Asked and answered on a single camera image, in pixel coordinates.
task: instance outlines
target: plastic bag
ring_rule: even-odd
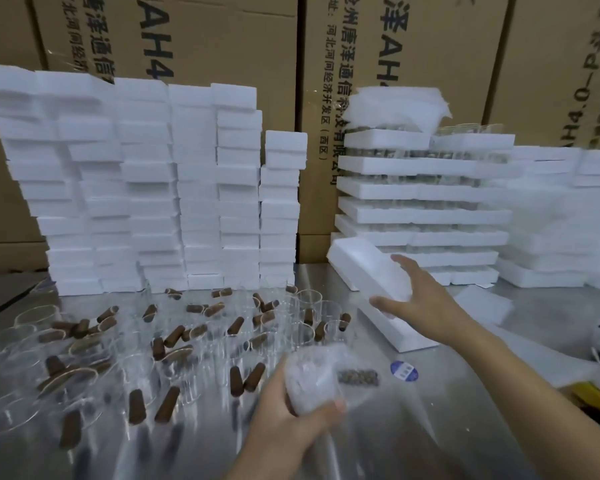
[[[291,354],[285,365],[285,384],[299,415],[338,398],[352,411],[373,396],[379,376],[346,345],[332,344],[304,347]]]

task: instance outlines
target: person's left hand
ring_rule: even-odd
[[[262,389],[247,439],[226,480],[286,480],[300,467],[315,439],[340,421],[343,401],[328,402],[296,417],[287,407],[285,360]]]

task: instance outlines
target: person's right hand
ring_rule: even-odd
[[[477,322],[416,261],[398,254],[393,254],[391,259],[408,273],[413,290],[411,299],[394,301],[372,296],[369,299],[372,306],[404,320],[426,338],[451,347],[475,328]]]

